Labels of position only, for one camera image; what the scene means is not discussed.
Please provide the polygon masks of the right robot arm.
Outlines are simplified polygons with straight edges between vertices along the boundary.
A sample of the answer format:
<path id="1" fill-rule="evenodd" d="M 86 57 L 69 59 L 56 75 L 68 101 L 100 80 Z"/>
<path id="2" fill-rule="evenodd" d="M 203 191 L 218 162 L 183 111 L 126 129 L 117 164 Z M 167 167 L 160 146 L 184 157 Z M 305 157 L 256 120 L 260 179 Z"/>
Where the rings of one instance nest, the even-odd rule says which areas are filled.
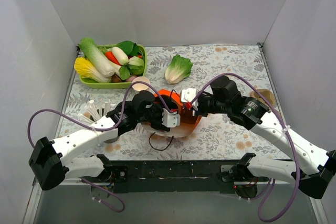
<path id="1" fill-rule="evenodd" d="M 268 177 L 297 183 L 300 191 L 315 199 L 321 199 L 335 175 L 335 151 L 326 151 L 300 136 L 281 122 L 259 100 L 241 95 L 237 85 L 227 76 L 214 78 L 209 86 L 196 91 L 191 104 L 196 114 L 227 114 L 237 125 L 269 141 L 291 160 L 268 159 L 254 153 L 246 153 L 237 164 L 224 172 L 228 181 L 248 181 L 253 177 Z"/>

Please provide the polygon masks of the brown cardboard cup carrier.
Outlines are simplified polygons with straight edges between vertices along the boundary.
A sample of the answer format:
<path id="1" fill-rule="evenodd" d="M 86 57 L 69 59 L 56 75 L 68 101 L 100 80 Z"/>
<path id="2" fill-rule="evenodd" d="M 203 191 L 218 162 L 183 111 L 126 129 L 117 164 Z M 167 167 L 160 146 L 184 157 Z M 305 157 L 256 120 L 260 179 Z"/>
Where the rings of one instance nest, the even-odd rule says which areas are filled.
<path id="1" fill-rule="evenodd" d="M 267 100 L 267 102 L 269 104 L 271 104 L 272 106 L 276 105 L 275 95 L 270 90 L 268 90 L 268 89 L 257 89 L 257 91 Z M 252 98 L 255 98 L 255 99 L 259 100 L 260 102 L 262 102 L 265 105 L 268 104 L 255 91 L 251 91 L 249 93 L 249 96 L 252 97 Z"/>

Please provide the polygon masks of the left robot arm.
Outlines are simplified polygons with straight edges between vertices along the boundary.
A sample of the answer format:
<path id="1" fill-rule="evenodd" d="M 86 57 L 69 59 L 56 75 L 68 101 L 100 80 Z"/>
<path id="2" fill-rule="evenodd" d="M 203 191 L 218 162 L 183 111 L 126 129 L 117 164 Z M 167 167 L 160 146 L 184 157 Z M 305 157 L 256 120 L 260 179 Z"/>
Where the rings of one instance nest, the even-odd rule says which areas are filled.
<path id="1" fill-rule="evenodd" d="M 117 139 L 142 122 L 166 129 L 162 125 L 163 112 L 173 109 L 175 106 L 168 98 L 141 91 L 131 101 L 119 103 L 85 129 L 53 140 L 47 137 L 39 139 L 29 159 L 29 166 L 42 190 L 53 189 L 65 179 L 77 177 L 92 177 L 95 181 L 107 182 L 114 173 L 108 158 L 102 154 L 86 158 L 79 155 L 107 140 Z"/>

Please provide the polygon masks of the orange paper bag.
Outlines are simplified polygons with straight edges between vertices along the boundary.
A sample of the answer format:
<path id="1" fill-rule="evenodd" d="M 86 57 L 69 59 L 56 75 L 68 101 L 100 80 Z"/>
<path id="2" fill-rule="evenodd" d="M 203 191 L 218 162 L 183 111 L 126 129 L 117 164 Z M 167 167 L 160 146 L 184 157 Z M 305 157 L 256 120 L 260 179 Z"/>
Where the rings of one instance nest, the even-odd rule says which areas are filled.
<path id="1" fill-rule="evenodd" d="M 180 125 L 177 127 L 170 128 L 169 132 L 157 131 L 151 128 L 149 125 L 141 124 L 145 130 L 151 133 L 150 136 L 157 135 L 170 139 L 169 144 L 164 148 L 154 147 L 151 143 L 151 140 L 148 140 L 149 145 L 152 149 L 162 152 L 170 147 L 172 141 L 175 138 L 187 137 L 191 133 L 193 133 L 193 131 L 199 124 L 201 117 L 195 114 L 196 112 L 195 110 L 193 109 L 188 110 L 184 106 L 184 104 L 181 103 L 180 101 L 181 93 L 177 93 L 175 90 L 169 91 L 166 89 L 161 89 L 159 91 L 159 95 L 161 96 L 163 101 L 165 101 L 169 109 L 172 110 L 173 112 L 177 111 L 181 117 Z"/>

